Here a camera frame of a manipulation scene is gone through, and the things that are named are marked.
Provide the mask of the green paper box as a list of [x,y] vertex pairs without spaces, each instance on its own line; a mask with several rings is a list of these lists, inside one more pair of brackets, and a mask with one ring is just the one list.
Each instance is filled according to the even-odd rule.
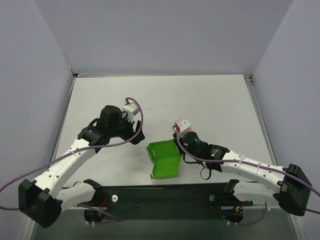
[[160,180],[178,176],[181,155],[173,139],[152,142],[146,150],[153,163],[151,179]]

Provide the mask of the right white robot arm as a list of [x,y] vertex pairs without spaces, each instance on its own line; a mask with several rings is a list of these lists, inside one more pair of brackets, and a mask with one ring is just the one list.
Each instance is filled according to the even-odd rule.
[[219,145],[199,139],[196,132],[174,135],[182,155],[210,172],[234,174],[248,179],[238,181],[231,193],[240,202],[256,201],[278,204],[295,216],[304,216],[313,186],[303,170],[295,165],[277,166],[262,163]]

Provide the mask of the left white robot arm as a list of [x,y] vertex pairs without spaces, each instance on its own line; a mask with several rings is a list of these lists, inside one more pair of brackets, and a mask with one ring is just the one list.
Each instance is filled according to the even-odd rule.
[[103,194],[99,184],[87,179],[74,187],[63,189],[70,177],[102,148],[111,147],[110,140],[120,138],[123,143],[137,145],[145,139],[143,119],[137,102],[127,101],[122,108],[106,105],[100,116],[83,128],[63,156],[51,163],[45,172],[32,181],[23,180],[18,186],[18,208],[43,228],[50,227],[68,208],[88,202],[101,203]]

